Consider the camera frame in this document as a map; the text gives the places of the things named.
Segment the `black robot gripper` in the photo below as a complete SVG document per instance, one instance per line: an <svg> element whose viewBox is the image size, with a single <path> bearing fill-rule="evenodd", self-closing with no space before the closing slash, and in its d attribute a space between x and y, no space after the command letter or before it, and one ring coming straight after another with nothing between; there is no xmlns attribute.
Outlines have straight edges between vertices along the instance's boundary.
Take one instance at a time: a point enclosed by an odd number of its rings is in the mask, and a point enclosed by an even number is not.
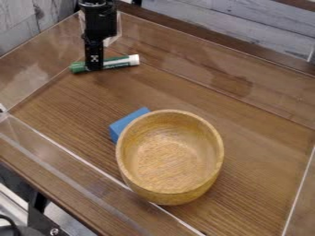
<svg viewBox="0 0 315 236"><path fill-rule="evenodd" d="M116 0L79 0L85 14L85 65L88 71L103 69L103 40L117 35Z"/></svg>

